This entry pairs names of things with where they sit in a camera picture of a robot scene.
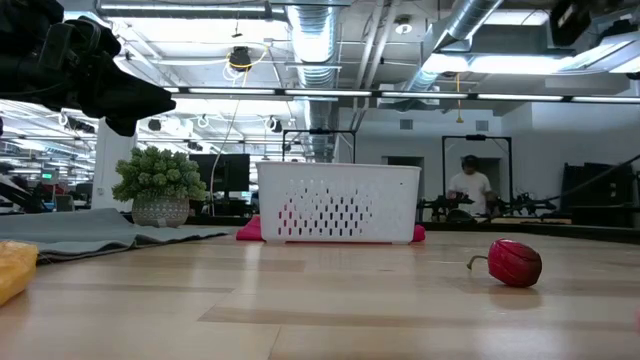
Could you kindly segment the white pillar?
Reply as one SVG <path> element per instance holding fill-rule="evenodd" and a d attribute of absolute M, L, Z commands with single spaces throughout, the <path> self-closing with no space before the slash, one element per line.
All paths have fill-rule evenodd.
<path fill-rule="evenodd" d="M 120 212 L 130 212 L 132 201 L 121 202 L 114 198 L 112 188 L 121 182 L 122 177 L 116 171 L 120 160 L 129 161 L 131 150 L 137 145 L 137 136 L 124 137 L 113 131 L 106 119 L 98 123 L 94 178 L 92 186 L 92 209 L 114 208 Z"/>

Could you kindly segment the grey cloth mat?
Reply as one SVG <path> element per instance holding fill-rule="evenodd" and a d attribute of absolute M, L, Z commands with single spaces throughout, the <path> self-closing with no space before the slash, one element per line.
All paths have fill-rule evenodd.
<path fill-rule="evenodd" d="M 228 233 L 226 228 L 139 226 L 107 208 L 0 215 L 0 240 L 35 245 L 41 262 L 63 262 Z"/>

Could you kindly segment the red cloth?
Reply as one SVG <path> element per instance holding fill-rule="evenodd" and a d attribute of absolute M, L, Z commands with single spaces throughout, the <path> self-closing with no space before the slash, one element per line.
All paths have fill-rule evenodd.
<path fill-rule="evenodd" d="M 236 232 L 237 241 L 262 241 L 260 216 L 253 216 L 248 223 Z M 421 225 L 414 227 L 413 243 L 424 242 L 426 240 L 426 230 Z"/>

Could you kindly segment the person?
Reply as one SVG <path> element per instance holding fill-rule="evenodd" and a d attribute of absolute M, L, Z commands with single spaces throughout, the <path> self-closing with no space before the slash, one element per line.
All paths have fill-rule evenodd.
<path fill-rule="evenodd" d="M 448 198 L 465 195 L 470 204 L 460 204 L 459 208 L 471 215 L 486 215 L 487 200 L 492 188 L 488 177 L 479 171 L 479 159 L 474 155 L 466 155 L 461 161 L 462 171 L 454 175 L 447 189 Z"/>

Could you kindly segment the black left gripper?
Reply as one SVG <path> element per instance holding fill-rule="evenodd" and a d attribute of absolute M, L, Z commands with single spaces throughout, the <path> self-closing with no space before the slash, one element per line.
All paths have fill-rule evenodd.
<path fill-rule="evenodd" d="M 123 72 L 111 30 L 81 16 L 51 25 L 42 39 L 0 33 L 0 99 L 82 109 L 121 136 L 139 120 L 175 107 L 172 95 Z"/>

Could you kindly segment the red bell pepper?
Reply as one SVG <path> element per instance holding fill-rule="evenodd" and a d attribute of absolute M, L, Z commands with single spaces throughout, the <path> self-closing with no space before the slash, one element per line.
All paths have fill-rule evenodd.
<path fill-rule="evenodd" d="M 510 239 L 494 241 L 486 255 L 474 255 L 466 267 L 472 270 L 476 260 L 487 262 L 488 273 L 504 285 L 529 288 L 535 285 L 542 273 L 542 259 L 533 248 Z"/>

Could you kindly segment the slim silver ventilation duct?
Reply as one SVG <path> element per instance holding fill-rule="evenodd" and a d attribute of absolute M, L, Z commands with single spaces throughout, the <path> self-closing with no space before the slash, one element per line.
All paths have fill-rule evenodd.
<path fill-rule="evenodd" d="M 422 109 L 428 105 L 438 105 L 440 100 L 433 98 L 430 92 L 443 75 L 456 75 L 466 72 L 468 60 L 462 56 L 447 56 L 442 51 L 453 45 L 461 46 L 462 51 L 471 49 L 473 36 L 489 17 L 502 5 L 504 0 L 455 0 L 451 13 L 427 27 L 420 44 L 420 65 L 406 81 L 396 84 L 380 84 L 380 92 L 420 93 L 419 97 L 377 98 L 377 106 L 407 112 Z"/>

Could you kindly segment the yellow elongated toy vegetable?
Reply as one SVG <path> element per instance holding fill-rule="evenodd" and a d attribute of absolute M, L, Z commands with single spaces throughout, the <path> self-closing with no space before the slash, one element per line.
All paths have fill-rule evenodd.
<path fill-rule="evenodd" d="M 36 273 L 38 248 L 16 241 L 0 241 L 0 306 L 24 291 Z"/>

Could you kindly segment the black background monitors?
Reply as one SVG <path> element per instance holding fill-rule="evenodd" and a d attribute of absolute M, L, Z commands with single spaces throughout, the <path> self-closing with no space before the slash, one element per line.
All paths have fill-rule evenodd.
<path fill-rule="evenodd" d="M 192 154 L 198 164 L 206 190 L 214 192 L 248 191 L 250 186 L 249 154 Z"/>

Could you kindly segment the black background station frame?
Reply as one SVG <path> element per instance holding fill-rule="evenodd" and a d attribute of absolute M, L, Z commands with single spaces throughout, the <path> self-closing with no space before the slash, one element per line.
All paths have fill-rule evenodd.
<path fill-rule="evenodd" d="M 513 183 L 513 141 L 512 137 L 508 136 L 487 136 L 483 134 L 469 134 L 469 135 L 443 135 L 441 137 L 441 166 L 442 166 L 442 195 L 445 196 L 448 186 L 448 178 L 446 176 L 446 156 L 447 147 L 446 141 L 448 139 L 462 139 L 465 141 L 487 141 L 487 140 L 504 140 L 507 143 L 507 159 L 508 159 L 508 184 L 509 184 L 509 201 L 512 203 L 515 200 L 514 196 L 514 183 Z"/>

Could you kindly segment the green plant in patterned pot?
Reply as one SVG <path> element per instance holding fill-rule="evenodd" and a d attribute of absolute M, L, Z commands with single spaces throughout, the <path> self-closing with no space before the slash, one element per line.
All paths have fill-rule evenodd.
<path fill-rule="evenodd" d="M 147 147 L 131 150 L 129 160 L 119 160 L 115 167 L 120 182 L 112 196 L 130 202 L 131 216 L 139 226 L 177 228 L 186 223 L 190 201 L 202 201 L 206 185 L 199 166 L 186 153 Z"/>

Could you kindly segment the black background robot arms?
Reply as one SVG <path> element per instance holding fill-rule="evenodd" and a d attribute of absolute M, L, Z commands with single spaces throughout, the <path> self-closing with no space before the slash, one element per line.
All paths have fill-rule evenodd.
<path fill-rule="evenodd" d="M 424 211 L 431 210 L 432 222 L 444 223 L 491 223 L 493 219 L 521 214 L 526 211 L 529 217 L 536 217 L 540 210 L 554 212 L 557 206 L 548 199 L 534 200 L 528 193 L 522 193 L 516 197 L 512 203 L 501 199 L 499 195 L 492 193 L 487 200 L 486 215 L 471 215 L 459 208 L 460 204 L 470 204 L 465 195 L 458 194 L 456 198 L 448 198 L 447 195 L 439 195 L 435 200 L 421 199 L 416 206 L 416 216 L 418 220 L 424 218 Z"/>

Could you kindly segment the white perforated plastic basket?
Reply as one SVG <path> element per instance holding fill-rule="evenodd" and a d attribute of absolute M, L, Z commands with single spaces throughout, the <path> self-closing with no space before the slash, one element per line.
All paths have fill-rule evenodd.
<path fill-rule="evenodd" d="M 394 243 L 414 238 L 421 169 L 347 163 L 259 162 L 267 242 Z"/>

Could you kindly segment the wide silver ventilation duct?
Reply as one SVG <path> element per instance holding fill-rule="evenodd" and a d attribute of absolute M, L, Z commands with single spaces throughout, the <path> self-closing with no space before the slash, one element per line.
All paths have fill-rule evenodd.
<path fill-rule="evenodd" d="M 290 38 L 297 67 L 299 87 L 303 89 L 334 89 L 338 70 L 336 40 L 340 8 L 318 5 L 290 5 L 286 7 L 290 23 Z M 304 102 L 304 119 L 309 130 L 335 130 L 337 109 L 330 101 Z M 315 162 L 332 162 L 335 135 L 308 137 L 308 158 Z"/>

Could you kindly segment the black cabinet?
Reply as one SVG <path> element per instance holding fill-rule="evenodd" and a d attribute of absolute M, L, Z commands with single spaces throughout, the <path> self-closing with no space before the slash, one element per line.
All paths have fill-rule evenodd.
<path fill-rule="evenodd" d="M 640 214 L 636 205 L 635 174 L 632 165 L 620 167 L 606 176 L 613 165 L 585 162 L 581 166 L 566 163 L 562 191 L 568 191 L 591 180 L 591 183 L 560 199 L 560 212 L 569 214 L 573 225 L 633 228 Z"/>

